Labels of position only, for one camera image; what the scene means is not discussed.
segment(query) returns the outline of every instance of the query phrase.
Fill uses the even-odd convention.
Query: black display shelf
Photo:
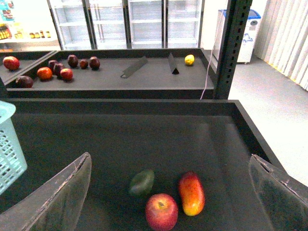
[[[168,58],[171,53],[179,71],[177,75],[170,71]],[[39,80],[37,70],[47,66],[49,60],[57,60],[69,68],[67,57],[70,54],[79,59],[96,56],[101,67],[97,71],[89,67],[85,70],[72,68],[74,80],[69,83],[56,77],[47,82]],[[188,54],[195,56],[192,66],[185,64],[184,58]],[[146,64],[134,70],[130,77],[121,77],[144,56]],[[14,81],[6,88],[9,97],[13,98],[199,99],[205,87],[206,56],[203,49],[59,51],[22,73],[34,79],[32,88],[17,89]],[[210,69],[210,74],[214,74],[212,67]],[[213,91],[210,76],[205,98],[211,99]]]
[[[27,71],[28,68],[32,67],[36,63],[39,63],[54,53],[56,53],[56,51],[24,51],[0,53],[0,78],[2,82],[7,85],[8,83],[14,81],[17,76],[20,76],[23,72]],[[2,60],[7,56],[14,56],[19,60],[20,66],[18,70],[10,71],[5,68]]]
[[[195,217],[180,208],[174,231],[270,231],[249,175],[251,154],[282,169],[238,101],[9,99],[28,170],[1,195],[1,210],[32,193],[82,153],[91,183],[77,231],[150,230],[146,199],[128,195],[131,178],[151,168],[153,193],[180,205],[177,183],[195,171],[206,205]]]

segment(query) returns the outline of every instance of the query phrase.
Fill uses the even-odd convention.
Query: gray carpet
[[[308,186],[308,91],[253,57],[236,66],[238,99],[290,176]]]

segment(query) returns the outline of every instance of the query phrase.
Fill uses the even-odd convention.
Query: cable
[[[203,95],[204,95],[205,90],[206,90],[207,78],[208,78],[208,70],[209,70],[210,65],[211,65],[212,56],[213,56],[213,49],[214,49],[214,47],[215,47],[215,42],[216,42],[216,40],[217,40],[218,28],[219,28],[219,26],[220,26],[220,22],[221,22],[222,16],[223,16],[223,12],[222,12],[222,14],[221,14],[221,16],[220,16],[219,23],[218,23],[218,27],[216,28],[216,34],[215,34],[215,39],[214,39],[214,45],[213,45],[213,48],[212,48],[212,51],[211,51],[211,56],[210,56],[210,60],[208,61],[208,66],[207,66],[207,71],[206,71],[205,87],[204,87],[204,90],[203,90],[203,92],[202,92],[202,95],[201,95],[200,99],[203,98]]]

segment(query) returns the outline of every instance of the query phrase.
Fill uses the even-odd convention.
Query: white wall
[[[267,0],[253,0],[251,9],[263,16]],[[202,24],[201,47],[206,50],[213,49],[217,27],[218,10],[227,9],[228,0],[205,0]]]

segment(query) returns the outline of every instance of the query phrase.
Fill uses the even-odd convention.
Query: white curtain
[[[254,53],[308,90],[308,0],[268,0]]]

